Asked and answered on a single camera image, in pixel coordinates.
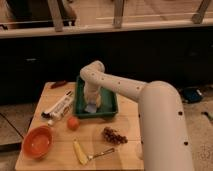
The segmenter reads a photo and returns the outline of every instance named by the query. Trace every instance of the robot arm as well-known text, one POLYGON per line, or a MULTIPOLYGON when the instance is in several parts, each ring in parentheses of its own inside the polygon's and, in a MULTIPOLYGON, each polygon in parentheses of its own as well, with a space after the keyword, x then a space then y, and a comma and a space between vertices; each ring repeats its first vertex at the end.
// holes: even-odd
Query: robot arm
POLYGON ((146 171, 193 171, 182 102, 177 90, 162 81, 145 83, 104 73, 95 61, 80 71, 84 93, 100 86, 138 103, 146 171))

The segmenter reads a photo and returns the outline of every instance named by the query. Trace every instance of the floor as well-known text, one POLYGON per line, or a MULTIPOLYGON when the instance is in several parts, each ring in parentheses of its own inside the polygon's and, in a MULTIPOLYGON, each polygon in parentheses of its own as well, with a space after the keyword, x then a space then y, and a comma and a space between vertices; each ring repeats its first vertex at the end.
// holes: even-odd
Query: floor
MULTIPOLYGON (((184 104, 187 129, 192 147, 195 171, 213 170, 213 121, 201 112, 213 112, 213 88, 199 87, 203 100, 199 103, 184 104)), ((0 113, 10 120, 25 135, 37 103, 2 105, 0 113)), ((20 142, 20 136, 0 117, 0 144, 20 142)), ((0 170, 13 171, 19 151, 0 153, 0 170)))
MULTIPOLYGON (((28 130, 31 117, 37 103, 1 105, 0 113, 4 115, 24 136, 28 130)), ((21 142, 22 138, 14 131, 2 116, 0 116, 0 145, 21 142)), ((13 171, 19 151, 0 152, 0 170, 13 171)))

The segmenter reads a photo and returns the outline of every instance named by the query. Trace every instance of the black cabinet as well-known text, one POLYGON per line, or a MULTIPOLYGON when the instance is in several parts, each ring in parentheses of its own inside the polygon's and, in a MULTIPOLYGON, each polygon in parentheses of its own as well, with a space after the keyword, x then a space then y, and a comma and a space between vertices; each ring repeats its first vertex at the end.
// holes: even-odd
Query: black cabinet
POLYGON ((0 103, 39 98, 47 81, 75 81, 101 60, 122 77, 191 86, 213 82, 213 27, 0 39, 0 103))

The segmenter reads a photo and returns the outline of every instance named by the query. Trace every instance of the green plastic bin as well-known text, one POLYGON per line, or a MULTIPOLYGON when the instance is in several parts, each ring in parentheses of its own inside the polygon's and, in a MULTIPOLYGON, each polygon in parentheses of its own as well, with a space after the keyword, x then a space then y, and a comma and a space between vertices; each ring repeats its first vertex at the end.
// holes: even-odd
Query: green plastic bin
POLYGON ((74 114, 78 118, 96 118, 96 117, 113 117, 118 113, 118 103, 116 94, 110 90, 101 87, 101 106, 96 113, 85 111, 86 103, 84 100, 84 81, 78 76, 76 80, 74 114))

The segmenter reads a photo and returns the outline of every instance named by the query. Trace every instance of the fork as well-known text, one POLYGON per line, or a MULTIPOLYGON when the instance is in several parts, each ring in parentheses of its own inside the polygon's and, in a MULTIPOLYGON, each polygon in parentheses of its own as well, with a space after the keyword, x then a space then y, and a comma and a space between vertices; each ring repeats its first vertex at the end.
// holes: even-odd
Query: fork
POLYGON ((88 155, 87 158, 90 161, 90 160, 92 160, 92 159, 94 159, 96 157, 100 157, 100 156, 103 156, 105 154, 113 153, 114 151, 115 151, 115 148, 110 148, 110 149, 108 149, 106 151, 102 151, 102 152, 94 154, 94 155, 88 155))

